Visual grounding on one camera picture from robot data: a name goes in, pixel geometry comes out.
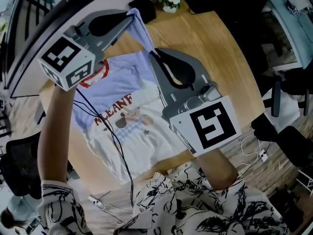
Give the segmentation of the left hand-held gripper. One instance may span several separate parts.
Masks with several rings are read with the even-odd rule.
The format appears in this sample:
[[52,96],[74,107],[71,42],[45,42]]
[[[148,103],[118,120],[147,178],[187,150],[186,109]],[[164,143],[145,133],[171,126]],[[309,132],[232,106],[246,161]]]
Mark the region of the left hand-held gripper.
[[64,91],[101,69],[104,50],[133,20],[128,11],[96,11],[84,18],[88,30],[70,26],[38,59],[46,76]]

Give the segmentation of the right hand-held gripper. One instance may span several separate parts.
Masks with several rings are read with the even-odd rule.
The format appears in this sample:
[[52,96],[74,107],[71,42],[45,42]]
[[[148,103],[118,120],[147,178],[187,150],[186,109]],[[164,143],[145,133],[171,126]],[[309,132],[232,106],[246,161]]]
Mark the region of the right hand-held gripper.
[[156,48],[149,62],[165,105],[162,117],[194,157],[241,134],[229,96],[222,96],[200,60],[179,50]]

